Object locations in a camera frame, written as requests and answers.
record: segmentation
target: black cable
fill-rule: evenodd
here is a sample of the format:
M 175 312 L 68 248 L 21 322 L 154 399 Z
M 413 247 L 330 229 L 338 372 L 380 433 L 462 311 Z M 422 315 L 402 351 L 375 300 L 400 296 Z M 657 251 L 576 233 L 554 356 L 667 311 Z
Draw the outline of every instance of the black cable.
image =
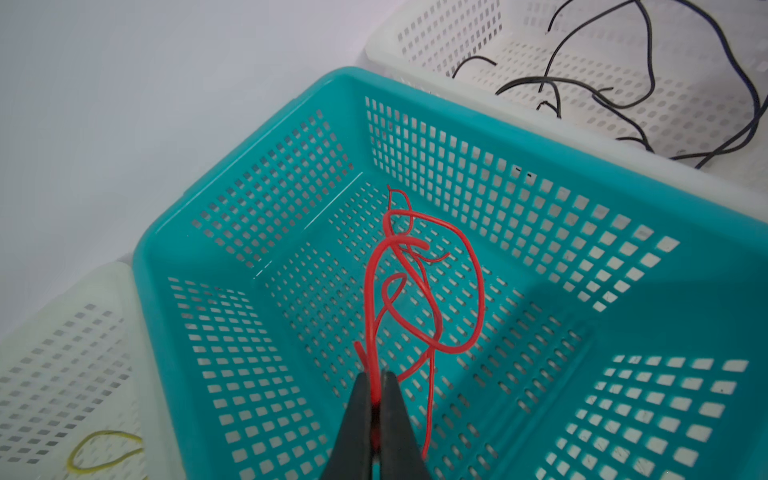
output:
M 610 100 L 608 100 L 605 95 L 602 94 L 603 91 L 609 91 L 612 90 L 613 87 L 606 87 L 601 88 L 598 90 L 597 88 L 593 87 L 592 85 L 586 84 L 583 81 L 574 80 L 573 78 L 561 78 L 561 77 L 520 77 L 516 78 L 515 80 L 508 81 L 507 83 L 503 84 L 497 91 L 496 95 L 500 95 L 510 88 L 515 88 L 519 85 L 526 85 L 526 84 L 537 84 L 537 83 L 548 83 L 552 84 L 555 81 L 560 81 L 567 84 L 573 84 L 578 87 L 582 87 L 585 90 L 589 90 L 593 95 L 600 98 L 603 102 L 610 103 Z
M 549 108 L 551 108 L 552 110 L 554 110 L 554 112 L 555 112 L 556 114 L 558 114 L 558 118 L 562 118 L 562 117 L 560 116 L 560 112 L 558 112 L 558 108 L 557 108 L 557 107 L 555 107 L 553 104 L 549 103 L 549 102 L 548 102 L 548 101 L 546 101 L 546 100 L 539 102 L 538 106 L 536 107 L 536 110 L 537 110 L 537 111 L 538 111 L 538 110 L 540 110 L 542 105 L 547 105 Z
M 462 66 L 463 66 L 465 63 L 467 63 L 468 61 L 470 61 L 470 60 L 472 60 L 472 59 L 474 59 L 474 58 L 479 58 L 480 60 L 485 60 L 485 61 L 487 61 L 489 64 L 493 65 L 494 67 L 495 67 L 496 65 L 498 65 L 498 63 L 496 63 L 495 61 L 491 60 L 490 58 L 487 58 L 487 57 L 483 57 L 482 55 L 473 55 L 473 56 L 471 56 L 471 57 L 467 57 L 467 58 L 465 58 L 464 60 L 462 60 L 462 63 L 458 64 L 458 67 L 456 67 L 456 69 L 453 71 L 453 75 L 451 75 L 451 78 L 456 78 L 456 74 L 458 73 L 458 70 L 459 70 L 459 69 L 460 69 L 460 68 L 461 68 L 461 67 L 462 67 Z
M 554 18 L 563 10 L 563 8 L 565 8 L 572 1 L 573 0 L 567 0 L 560 8 L 558 8 L 558 10 L 554 13 L 554 15 L 552 17 L 552 20 L 550 20 L 550 28 L 551 28 L 551 26 L 552 26 L 552 24 L 554 22 Z M 637 1 L 638 7 L 641 7 L 640 0 L 636 0 L 636 1 Z M 755 88 L 754 83 L 752 83 L 752 81 L 750 80 L 749 76 L 747 76 L 746 72 L 741 68 L 741 65 L 736 60 L 736 57 L 733 55 L 733 51 L 730 48 L 730 44 L 728 43 L 728 39 L 726 38 L 725 34 L 723 33 L 723 29 L 720 27 L 720 24 L 718 24 L 717 21 L 714 18 L 712 18 L 711 15 L 709 15 L 707 12 L 705 12 L 703 9 L 701 9 L 700 7 L 695 5 L 694 3 L 689 2 L 689 0 L 671 0 L 671 1 L 672 2 L 677 2 L 677 3 L 681 4 L 681 5 L 684 5 L 684 6 L 688 7 L 689 9 L 693 10 L 694 13 L 699 15 L 707 23 L 710 24 L 712 29 L 715 31 L 715 34 L 717 35 L 718 40 L 720 40 L 720 45 L 723 47 L 723 52 L 725 53 L 726 58 L 728 59 L 728 62 L 730 63 L 731 68 L 733 68 L 733 70 L 739 76 L 741 81 L 744 83 L 744 86 L 749 91 L 750 97 L 752 98 L 753 111 L 754 111 L 752 121 L 748 124 L 747 127 L 742 129 L 739 132 L 739 134 L 737 134 L 736 137 L 732 137 L 731 139 L 729 139 L 725 143 L 721 144 L 718 148 L 716 148 L 715 150 L 713 150 L 711 152 L 699 152 L 699 153 L 695 153 L 695 154 L 682 154 L 682 155 L 676 155 L 674 157 L 670 157 L 671 160 L 685 160 L 685 159 L 688 159 L 688 158 L 705 157 L 705 159 L 702 160 L 699 163 L 699 165 L 704 165 L 713 156 L 723 155 L 723 154 L 731 154 L 731 153 L 733 153 L 735 151 L 741 150 L 742 148 L 746 147 L 752 141 L 752 139 L 755 136 L 755 133 L 757 132 L 757 128 L 758 128 L 758 126 L 760 124 L 760 118 L 763 116 L 764 110 L 763 110 L 763 113 L 760 113 L 760 109 L 761 109 L 761 107 L 760 107 L 760 96 L 759 96 L 759 94 L 757 92 L 757 89 Z M 605 16 L 607 13 L 613 12 L 615 10 L 618 10 L 619 8 L 624 7 L 626 4 L 627 4 L 626 2 L 621 3 L 621 4 L 613 7 L 612 9 L 609 9 L 609 10 L 603 12 L 598 17 L 595 17 L 595 18 L 592 18 L 591 20 L 589 20 L 586 24 L 583 24 L 583 25 L 580 25 L 579 27 L 577 27 L 576 31 L 578 29 L 580 29 L 580 28 L 583 28 L 585 25 L 588 25 L 589 23 L 592 23 L 595 20 Z M 646 18 L 646 22 L 647 22 L 647 12 L 644 13 L 644 18 Z M 569 34 L 569 36 L 566 37 L 565 40 L 568 40 L 568 38 L 570 38 L 576 31 L 573 31 L 571 34 Z M 649 62 L 650 62 L 650 40 L 649 40 L 648 44 L 649 44 L 649 55 L 648 55 L 648 58 L 649 58 Z M 552 63 L 552 59 L 553 58 L 554 58 L 554 55 L 550 59 L 550 64 L 547 66 L 547 71 L 545 72 L 545 75 L 549 72 L 549 68 L 550 68 L 550 65 Z M 744 135 L 745 133 L 747 133 L 747 136 L 746 136 L 746 138 L 744 138 L 744 140 L 740 144 L 738 144 L 736 147 L 728 148 L 729 145 L 731 145 L 734 141 L 738 140 L 738 138 L 741 137 L 742 135 Z
M 645 132 L 643 131 L 643 128 L 642 128 L 640 125 L 638 125 L 638 124 L 637 124 L 637 123 L 636 123 L 634 120 L 632 120 L 631 118 L 627 117 L 626 115 L 622 114 L 621 112 L 619 112 L 619 111 L 618 111 L 618 110 L 616 110 L 615 108 L 611 107 L 611 106 L 609 105 L 609 103 L 607 102 L 607 98 L 606 98 L 606 97 L 603 95 L 603 93 L 602 93 L 602 92 L 604 92 L 604 91 L 609 91 L 609 90 L 613 90 L 613 87 L 606 87 L 606 88 L 601 88 L 601 89 L 599 89 L 599 90 L 598 90 L 597 88 L 595 88 L 595 87 L 593 87 L 593 86 L 591 86 L 591 85 L 589 85 L 589 84 L 585 84 L 583 81 L 579 81 L 579 80 L 573 80 L 572 78 L 559 78 L 559 77 L 522 77 L 522 78 L 516 78 L 515 80 L 512 80 L 512 81 L 508 81 L 507 83 L 505 83 L 504 85 L 502 85 L 502 86 L 501 86 L 501 87 L 500 87 L 500 88 L 499 88 L 499 89 L 496 91 L 496 94 L 497 94 L 497 95 L 500 95 L 500 94 L 504 93 L 505 91 L 509 90 L 510 88 L 518 87 L 519 85 L 525 85 L 525 84 L 537 84 L 537 83 L 540 83 L 540 82 L 544 82 L 544 83 L 547 83 L 547 84 L 550 84 L 550 85 L 552 85 L 552 87 L 553 87 L 553 89 L 554 89 L 555 99 L 558 101 L 558 106 L 560 106 L 560 101 L 559 101 L 559 98 L 560 98 L 560 92 L 559 92 L 559 90 L 557 89 L 557 87 L 554 85 L 554 83 L 555 83 L 556 81 L 561 81 L 561 82 L 563 82 L 563 83 L 573 84 L 573 85 L 576 85 L 576 86 L 578 86 L 578 87 L 581 87 L 581 88 L 583 88 L 583 89 L 585 89 L 585 90 L 589 91 L 590 93 L 592 93 L 592 98 L 593 98 L 593 99 L 594 99 L 594 100 L 595 100 L 595 101 L 596 101 L 596 102 L 597 102 L 597 103 L 598 103 L 598 104 L 599 104 L 601 107 L 603 107 L 603 108 L 607 109 L 607 110 L 608 110 L 608 111 L 610 111 L 612 114 L 615 114 L 617 117 L 619 117 L 621 120 L 624 120 L 624 121 L 626 121 L 628 124 L 632 125 L 632 127 L 634 127 L 634 128 L 637 130 L 637 132 L 640 134 L 640 136 L 643 138 L 643 140 L 642 140 L 642 141 L 643 141 L 643 145 L 645 146 L 645 149 L 646 149 L 646 150 L 648 150 L 648 151 L 650 151 L 650 152 L 654 152 L 654 149 L 653 149 L 653 148 L 650 146 L 650 143 L 648 142 L 648 137 L 647 137 L 647 135 L 645 134 Z
M 744 72 L 744 70 L 741 68 L 741 65 L 739 65 L 739 62 L 736 60 L 736 57 L 733 56 L 733 51 L 730 49 L 730 45 L 728 44 L 728 39 L 723 33 L 723 29 L 715 21 L 715 19 L 712 18 L 710 14 L 706 13 L 704 10 L 702 10 L 695 4 L 689 2 L 688 0 L 672 0 L 672 1 L 687 6 L 688 8 L 696 12 L 701 18 L 706 20 L 707 23 L 710 24 L 712 29 L 715 31 L 715 34 L 717 34 L 717 38 L 720 40 L 720 44 L 723 46 L 723 50 L 725 52 L 726 57 L 728 58 L 728 62 L 730 63 L 730 66 L 734 69 L 736 74 L 739 75 L 739 78 L 741 78 L 741 81 L 744 83 L 744 86 L 746 86 L 746 89 L 750 92 L 750 96 L 752 97 L 752 104 L 754 108 L 754 116 L 753 116 L 753 121 L 750 122 L 751 128 L 748 129 L 749 134 L 741 142 L 741 144 L 737 145 L 736 147 L 727 148 L 727 145 L 726 145 L 726 148 L 723 148 L 722 150 L 720 149 L 720 147 L 722 147 L 725 144 L 728 144 L 728 145 L 732 144 L 733 139 L 730 139 L 725 144 L 720 145 L 720 147 L 716 148 L 714 151 L 717 152 L 715 155 L 723 155 L 723 154 L 730 154 L 730 153 L 733 153 L 734 151 L 741 150 L 742 148 L 746 147 L 748 143 L 752 141 L 752 138 L 755 136 L 755 133 L 757 132 L 757 127 L 760 124 L 760 117 L 762 116 L 762 114 L 759 113 L 760 112 L 760 96 L 757 93 L 757 89 L 755 88 L 754 83 L 752 83 L 750 78 L 746 75 L 746 72 Z M 671 160 L 683 160 L 686 158 L 706 157 L 713 152 L 700 152 L 697 154 L 677 155 L 675 157 L 671 157 Z
M 518 87 L 520 85 L 526 85 L 526 84 L 537 84 L 537 83 L 545 83 L 552 86 L 552 90 L 554 90 L 554 103 L 557 105 L 554 109 L 555 113 L 558 114 L 558 118 L 562 118 L 561 112 L 562 112 L 562 104 L 560 102 L 560 89 L 556 84 L 554 84 L 554 81 L 550 78 L 542 78 L 542 77 L 525 77 L 525 78 L 517 78 L 511 82 L 508 82 L 507 84 L 504 84 L 501 88 L 496 91 L 496 95 L 500 95 L 510 88 Z M 511 83 L 515 83 L 511 87 L 507 87 L 507 85 L 510 85 Z
M 572 0 L 569 0 L 568 2 L 565 2 L 562 5 L 562 7 L 557 12 L 555 12 L 555 15 L 557 15 L 557 13 L 559 13 L 560 10 L 562 10 L 563 7 L 565 7 L 568 3 L 570 3 L 570 1 L 572 1 Z M 566 35 L 565 38 L 563 38 L 563 40 L 560 42 L 560 44 L 557 46 L 557 48 L 554 50 L 554 52 L 552 52 L 552 56 L 549 58 L 549 62 L 547 63 L 547 68 L 544 71 L 544 76 L 545 77 L 549 76 L 549 71 L 550 71 L 550 69 L 552 67 L 552 63 L 554 62 L 554 58 L 557 56 L 558 52 L 563 47 L 563 45 L 565 45 L 565 42 L 568 41 L 569 38 L 571 38 L 572 36 L 576 35 L 576 33 L 579 30 L 581 30 L 582 28 L 588 26 L 592 22 L 595 22 L 595 21 L 599 20 L 600 18 L 603 18 L 605 15 L 608 15 L 608 14 L 618 10 L 619 8 L 623 8 L 623 7 L 625 7 L 627 5 L 630 5 L 632 3 L 634 3 L 637 6 L 637 8 L 640 10 L 640 13 L 643 15 L 643 20 L 645 21 L 645 31 L 646 31 L 646 38 L 647 38 L 646 68 L 648 70 L 648 77 L 650 79 L 650 87 L 648 88 L 648 92 L 646 92 L 642 97 L 638 98 L 637 100 L 632 101 L 631 103 L 628 103 L 626 105 L 619 105 L 619 104 L 617 104 L 617 103 L 615 103 L 613 101 L 608 101 L 608 104 L 611 107 L 613 107 L 613 108 L 624 109 L 624 108 L 632 108 L 632 107 L 634 107 L 636 105 L 639 105 L 639 104 L 643 103 L 644 101 L 646 101 L 654 93 L 654 91 L 656 90 L 656 75 L 654 73 L 654 57 L 653 57 L 654 33 L 653 33 L 653 29 L 652 29 L 652 27 L 650 25 L 650 16 L 648 15 L 648 10 L 646 10 L 646 8 L 643 6 L 641 0 L 627 0 L 627 1 L 623 2 L 623 3 L 620 3 L 619 5 L 616 5 L 616 6 L 612 7 L 612 8 L 609 8 L 605 12 L 602 12 L 602 13 L 600 13 L 600 14 L 592 17 L 592 18 L 590 18 L 586 22 L 584 22 L 581 25 L 579 25 L 578 27 L 576 27 L 576 29 L 574 29 L 574 31 L 572 31 L 571 33 Z
M 565 8 L 565 7 L 567 7 L 567 6 L 568 6 L 568 4 L 569 4 L 569 3 L 571 3 L 572 1 L 574 1 L 574 0 L 568 0 L 568 1 L 567 1 L 567 2 L 565 2 L 563 5 L 560 5 L 560 8 L 558 8 L 558 9 L 557 9 L 557 10 L 554 12 L 554 15 L 552 15 L 552 20 L 550 20 L 550 21 L 549 21 L 549 26 L 547 27 L 547 33 L 549 33 L 549 32 L 552 30 L 552 25 L 554 25 L 554 19 L 555 19 L 555 17 L 557 17 L 558 15 L 560 15 L 560 12 L 562 11 L 562 9 L 563 9 L 563 8 Z
M 643 128 L 639 124 L 637 124 L 637 122 L 635 122 L 634 120 L 629 118 L 627 115 L 622 114 L 621 112 L 619 112 L 615 108 L 612 108 L 608 104 L 604 103 L 603 101 L 601 101 L 599 98 L 595 97 L 594 95 L 592 95 L 592 99 L 595 102 L 597 102 L 598 105 L 600 105 L 602 108 L 605 108 L 606 110 L 610 111 L 612 114 L 614 114 L 617 117 L 619 117 L 621 120 L 626 121 L 628 124 L 632 125 L 634 127 L 634 129 L 637 130 L 638 134 L 640 134 L 640 136 L 642 137 L 641 143 L 645 146 L 645 149 L 647 151 L 650 151 L 652 154 L 656 153 L 654 151 L 654 149 L 651 147 L 650 142 L 648 141 L 648 136 L 645 134 L 645 131 L 643 130 Z
M 601 18 L 603 18 L 605 15 L 608 15 L 608 14 L 610 14 L 610 13 L 613 13 L 613 12 L 615 12 L 616 10 L 618 10 L 619 8 L 623 8 L 623 7 L 626 7 L 627 5 L 631 5 L 631 4 L 633 4 L 633 3 L 635 3 L 635 0 L 626 0 L 625 2 L 622 2 L 622 3 L 620 3 L 619 5 L 615 5 L 615 6 L 611 7 L 611 8 L 609 8 L 608 10 L 606 10 L 605 12 L 602 12 L 602 13 L 600 13 L 600 14 L 598 14 L 598 15 L 596 15 L 596 16 L 594 16 L 594 17 L 592 17 L 592 18 L 590 18 L 590 19 L 589 19 L 589 20 L 587 20 L 586 22 L 584 22 L 584 23 L 582 23 L 581 25 L 579 25 L 578 27 L 576 27 L 576 29 L 575 29 L 574 31 L 572 31 L 572 32 L 571 32 L 571 33 L 569 33 L 568 35 L 565 35 L 565 38 L 563 38 L 563 40 L 560 42 L 560 44 L 557 46 L 557 48 L 554 50 L 554 52 L 552 52 L 552 56 L 549 58 L 549 62 L 547 63 L 547 69 L 546 69 L 546 70 L 544 70 L 544 76 L 546 77 L 546 76 L 549 74 L 549 69 L 552 67 L 552 62 L 554 61 L 554 57 L 555 57 L 555 56 L 558 54 L 558 52 L 560 51 L 560 49 L 561 49 L 561 48 L 563 48 L 563 45 L 565 44 L 565 42 L 566 42 L 566 41 L 568 41 L 568 39 L 569 39 L 569 38 L 571 38 L 572 36 L 576 35 L 576 33 L 577 33 L 579 30 L 581 30 L 582 28 L 586 27 L 586 26 L 587 26 L 587 25 L 589 25 L 590 23 L 592 23 L 592 22 L 596 22 L 597 20 L 600 20 Z M 538 89 L 538 90 L 539 90 L 539 92 L 541 92 L 541 89 L 542 89 L 543 87 L 544 87 L 544 85 L 542 85 L 542 86 L 541 86 L 541 87 Z
M 737 134 L 729 138 L 725 143 L 720 145 L 718 148 L 711 151 L 702 161 L 700 161 L 696 167 L 696 169 L 702 168 L 704 165 L 707 164 L 708 161 L 712 160 L 713 157 L 716 155 L 720 155 L 723 153 L 723 151 L 728 148 L 728 145 L 732 144 L 734 141 L 738 140 L 739 137 L 744 135 L 747 130 L 754 127 L 754 125 L 758 124 L 760 122 L 760 118 L 766 113 L 766 108 L 768 108 L 768 97 L 766 97 L 766 100 L 763 102 L 763 106 L 760 107 L 760 109 L 757 111 L 757 114 L 752 118 L 752 121 L 746 125 L 744 125 L 744 128 L 739 130 Z
M 637 138 L 637 137 L 619 137 L 619 138 L 615 138 L 614 140 L 632 140 L 632 141 L 636 141 L 637 143 L 642 144 L 643 147 L 645 147 L 645 150 L 650 151 L 651 153 L 654 153 L 653 150 L 650 150 L 648 148 L 648 144 L 645 143 L 642 138 Z

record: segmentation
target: red cable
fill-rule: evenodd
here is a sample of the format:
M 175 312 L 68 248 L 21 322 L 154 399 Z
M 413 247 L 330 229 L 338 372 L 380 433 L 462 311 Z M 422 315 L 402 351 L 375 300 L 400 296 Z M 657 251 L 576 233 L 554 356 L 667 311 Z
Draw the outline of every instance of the red cable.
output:
M 389 204 L 388 210 L 386 214 L 384 214 L 383 219 L 385 238 L 381 243 L 379 243 L 378 246 L 376 246 L 373 253 L 371 254 L 370 261 L 366 267 L 366 278 L 364 283 L 365 288 L 363 291 L 363 296 L 365 299 L 367 351 L 362 347 L 360 342 L 354 342 L 354 346 L 355 351 L 357 351 L 357 354 L 360 357 L 360 362 L 362 363 L 364 370 L 367 371 L 371 377 L 371 400 L 374 408 L 377 409 L 379 408 L 379 404 L 381 402 L 382 392 L 381 372 L 378 368 L 379 354 L 376 350 L 376 334 L 379 331 L 379 325 L 381 324 L 384 314 L 389 312 L 389 314 L 392 316 L 392 318 L 395 319 L 397 323 L 408 330 L 413 336 L 428 345 L 427 350 L 416 360 L 416 362 L 397 377 L 400 382 L 403 382 L 411 375 L 418 372 L 422 366 L 424 366 L 424 364 L 429 361 L 427 424 L 424 446 L 422 447 L 422 457 L 426 459 L 427 451 L 429 450 L 429 443 L 432 440 L 432 404 L 433 399 L 435 398 L 435 353 L 443 352 L 452 355 L 458 355 L 459 353 L 467 352 L 477 343 L 477 340 L 480 337 L 480 333 L 482 331 L 483 317 L 485 316 L 485 284 L 483 281 L 482 272 L 480 270 L 480 262 L 475 255 L 475 251 L 472 249 L 472 245 L 470 245 L 469 240 L 462 231 L 450 223 L 440 220 L 439 218 L 413 211 L 411 208 L 411 200 L 408 198 L 406 192 L 402 190 L 394 190 L 389 188 L 389 186 L 387 186 L 387 188 L 389 189 Z M 408 205 L 408 210 L 392 210 L 393 193 L 398 193 L 404 196 L 406 199 L 406 204 Z M 408 229 L 403 233 L 395 234 L 394 228 L 392 226 L 392 216 L 408 217 Z M 429 285 L 426 268 L 424 267 L 424 263 L 442 262 L 449 257 L 450 253 L 447 253 L 446 255 L 443 255 L 437 259 L 428 259 L 422 254 L 413 251 L 413 247 L 419 248 L 420 250 L 429 250 L 429 244 L 424 240 L 408 236 L 413 230 L 413 221 L 415 218 L 434 223 L 435 225 L 439 225 L 440 227 L 444 227 L 455 233 L 458 238 L 461 239 L 462 243 L 464 243 L 464 247 L 467 250 L 467 254 L 469 255 L 469 259 L 472 262 L 472 266 L 475 268 L 475 275 L 477 276 L 478 281 L 478 319 L 475 323 L 475 328 L 472 331 L 472 335 L 469 337 L 469 340 L 460 346 L 447 346 L 440 343 L 440 336 L 442 335 L 443 331 L 442 314 L 440 313 L 440 309 L 437 305 L 437 302 L 435 301 L 435 296 L 432 294 L 432 288 Z M 406 273 L 395 273 L 394 275 L 391 275 L 386 280 L 384 280 L 381 289 L 381 296 L 382 301 L 384 302 L 384 307 L 379 311 L 378 315 L 375 315 L 374 309 L 376 300 L 374 298 L 375 293 L 373 287 L 376 279 L 376 268 L 379 266 L 381 257 L 389 249 L 392 250 L 397 260 L 406 270 L 407 276 Z M 421 275 L 416 272 L 416 270 L 413 268 L 413 265 L 411 264 L 411 261 L 406 258 L 406 253 L 413 259 L 413 261 L 415 261 L 416 265 L 419 267 L 419 272 Z M 400 315 L 400 313 L 398 313 L 398 311 L 395 309 L 394 302 L 397 300 L 397 297 L 405 287 L 408 277 L 410 277 L 413 283 L 419 288 L 419 290 L 422 291 L 424 297 L 427 299 L 427 303 L 429 303 L 429 308 L 432 310 L 432 318 L 435 320 L 435 334 L 432 337 L 429 337 L 416 326 L 409 323 L 408 320 L 403 318 L 403 316 Z M 397 286 L 394 295 L 389 296 L 389 286 L 397 280 L 400 280 L 400 284 Z M 378 445 L 379 440 L 373 439 L 373 443 L 374 445 Z

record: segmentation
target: yellow cable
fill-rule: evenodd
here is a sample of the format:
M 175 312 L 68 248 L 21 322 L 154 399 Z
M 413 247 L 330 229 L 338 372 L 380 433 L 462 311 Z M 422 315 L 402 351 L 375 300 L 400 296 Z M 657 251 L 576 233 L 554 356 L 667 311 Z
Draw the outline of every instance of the yellow cable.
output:
M 144 447 L 141 447 L 139 449 L 131 450 L 130 452 L 126 453 L 125 455 L 121 456 L 120 458 L 117 458 L 116 460 L 112 460 L 111 462 L 102 463 L 101 465 L 94 465 L 92 467 L 78 467 L 74 464 L 74 457 L 77 456 L 77 454 L 80 452 L 80 450 L 83 448 L 83 446 L 88 443 L 89 440 L 98 437 L 100 435 L 115 435 L 118 437 L 123 437 L 125 439 L 133 440 L 136 443 L 141 444 L 141 437 L 138 435 L 134 435 L 132 433 L 128 432 L 121 432 L 119 430 L 99 430 L 98 432 L 93 432 L 89 436 L 85 437 L 80 443 L 78 443 L 78 446 L 74 447 L 74 450 L 72 450 L 72 453 L 69 454 L 69 458 L 67 458 L 67 471 L 70 473 L 75 473 L 78 475 L 83 475 L 87 473 L 95 473 L 99 472 L 101 470 L 105 470 L 107 468 L 114 467 L 115 465 L 119 464 L 120 462 L 124 461 L 126 458 L 130 458 L 133 455 L 142 453 L 144 451 Z

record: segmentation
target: white table surface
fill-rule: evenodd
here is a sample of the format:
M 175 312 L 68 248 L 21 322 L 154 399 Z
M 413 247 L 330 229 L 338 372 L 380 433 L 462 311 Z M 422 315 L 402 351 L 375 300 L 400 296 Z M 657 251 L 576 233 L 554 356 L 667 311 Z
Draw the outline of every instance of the white table surface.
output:
M 0 338 L 129 255 L 403 0 L 0 2 Z

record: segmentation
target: plastic basket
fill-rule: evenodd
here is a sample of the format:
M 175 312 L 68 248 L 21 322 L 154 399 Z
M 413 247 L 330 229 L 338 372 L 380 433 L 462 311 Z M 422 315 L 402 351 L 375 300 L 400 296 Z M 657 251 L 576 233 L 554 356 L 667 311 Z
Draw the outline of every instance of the plastic basket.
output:
M 768 225 L 343 69 L 193 185 L 135 254 L 189 478 L 319 476 L 361 367 L 387 184 L 459 225 L 488 285 L 481 339 L 438 354 L 435 478 L 764 472 Z M 452 254 L 429 273 L 443 338 L 461 342 L 477 308 L 469 261 L 440 229 L 414 235 Z M 379 267 L 380 280 L 395 270 Z M 429 329 L 413 287 L 397 302 Z M 422 351 L 390 319 L 379 344 L 395 372 Z M 402 385 L 417 439 L 422 370 Z
M 67 457 L 86 435 L 109 429 L 142 435 L 126 345 L 137 305 L 131 268 L 111 263 L 3 340 L 0 478 L 72 478 Z M 86 444 L 76 462 L 98 465 L 135 448 L 128 440 L 102 437 Z M 141 480 L 144 456 L 104 474 Z
M 525 85 L 492 94 L 515 78 L 543 75 L 551 53 L 574 28 L 619 2 L 577 0 L 550 19 L 564 0 L 411 0 L 372 35 L 368 56 L 387 74 L 411 86 L 509 121 L 581 150 L 602 151 L 607 139 L 637 136 L 626 122 L 591 100 L 586 90 L 560 84 L 563 121 L 540 101 L 554 103 L 550 88 Z M 696 2 L 723 27 L 741 65 L 768 92 L 768 5 L 762 2 Z M 745 87 L 727 63 L 712 28 L 671 0 L 644 0 L 653 25 L 657 90 L 645 102 L 624 111 L 647 133 L 664 157 L 711 151 L 738 132 L 753 116 Z M 646 31 L 634 5 L 621 8 L 572 37 L 552 65 L 550 75 L 614 87 L 609 97 L 629 103 L 649 87 Z M 492 66 L 473 60 L 451 75 L 465 58 L 484 55 Z M 596 135 L 583 138 L 585 132 Z M 768 135 L 759 133 L 748 148 L 718 157 L 705 169 L 719 177 L 768 192 L 763 150 Z M 642 146 L 621 143 L 622 156 L 638 162 Z M 700 159 L 685 160 L 695 164 Z

